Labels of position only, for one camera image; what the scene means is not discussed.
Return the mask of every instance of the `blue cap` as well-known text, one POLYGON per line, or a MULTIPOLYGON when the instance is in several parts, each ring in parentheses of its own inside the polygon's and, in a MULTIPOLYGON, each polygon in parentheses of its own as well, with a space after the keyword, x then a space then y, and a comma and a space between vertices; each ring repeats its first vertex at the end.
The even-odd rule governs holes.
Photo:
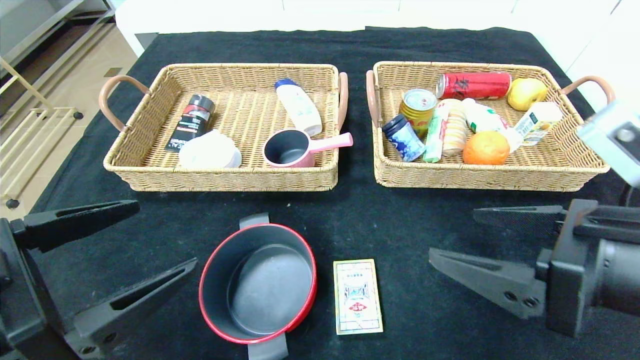
POLYGON ((275 88, 278 88, 278 86, 280 86, 280 85, 296 85, 296 86, 300 86, 300 85, 296 84, 295 81, 293 81, 293 80, 291 80, 289 78, 278 80, 274 84, 275 88))

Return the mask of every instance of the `robotic arm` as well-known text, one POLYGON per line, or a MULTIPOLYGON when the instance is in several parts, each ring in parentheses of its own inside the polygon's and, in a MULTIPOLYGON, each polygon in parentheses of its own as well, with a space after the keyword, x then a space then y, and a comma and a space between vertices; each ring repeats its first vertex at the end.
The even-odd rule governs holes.
POLYGON ((102 359, 189 279, 195 258, 76 314, 65 327, 30 250, 47 252, 140 210, 121 200, 0 218, 0 360, 102 359))
POLYGON ((429 250, 439 271, 520 318, 541 316, 547 328, 580 332, 585 308, 604 306, 640 316, 640 208, 628 208, 640 186, 640 116, 612 102, 577 130, 578 136, 628 183, 621 206, 573 200, 561 206, 474 210, 476 221, 536 236, 558 236, 535 267, 429 250))

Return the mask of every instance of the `pot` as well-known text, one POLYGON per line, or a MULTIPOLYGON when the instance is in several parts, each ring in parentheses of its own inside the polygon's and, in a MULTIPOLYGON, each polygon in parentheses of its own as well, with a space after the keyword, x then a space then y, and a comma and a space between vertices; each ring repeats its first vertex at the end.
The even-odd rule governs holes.
POLYGON ((240 230, 211 254, 198 299, 218 336, 247 344, 250 360, 279 360, 289 353, 285 333, 311 310, 316 288, 308 243, 262 213, 240 220, 240 230))
POLYGON ((313 167, 316 162, 314 153, 352 145, 350 133, 311 140, 302 130, 284 129, 269 137, 262 148, 262 155, 271 167, 313 167))

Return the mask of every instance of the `bottle cap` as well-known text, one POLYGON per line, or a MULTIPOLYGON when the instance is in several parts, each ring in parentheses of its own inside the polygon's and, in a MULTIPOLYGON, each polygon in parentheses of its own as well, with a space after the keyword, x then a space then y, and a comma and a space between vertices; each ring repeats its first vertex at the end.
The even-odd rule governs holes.
POLYGON ((390 122, 382 125, 382 132, 387 135, 387 137, 389 137, 396 133, 396 131, 403 127, 406 123, 406 117, 403 114, 398 114, 390 122))
POLYGON ((216 105, 210 98, 200 94, 193 94, 191 100, 189 100, 189 104, 205 108, 209 113, 212 113, 216 109, 216 105))
POLYGON ((295 81, 293 81, 293 80, 291 80, 289 78, 276 81, 276 83, 274 84, 274 87, 278 88, 278 86, 280 86, 280 85, 296 85, 296 86, 300 86, 300 85, 296 84, 295 81))

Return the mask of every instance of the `yellow pear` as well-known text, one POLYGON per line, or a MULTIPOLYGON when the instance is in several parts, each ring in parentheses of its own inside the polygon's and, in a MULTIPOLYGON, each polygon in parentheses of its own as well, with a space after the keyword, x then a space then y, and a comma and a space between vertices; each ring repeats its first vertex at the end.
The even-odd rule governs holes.
POLYGON ((516 110, 527 111, 534 102, 544 101, 547 91, 545 84, 538 79, 515 79, 507 94, 507 102, 516 110))

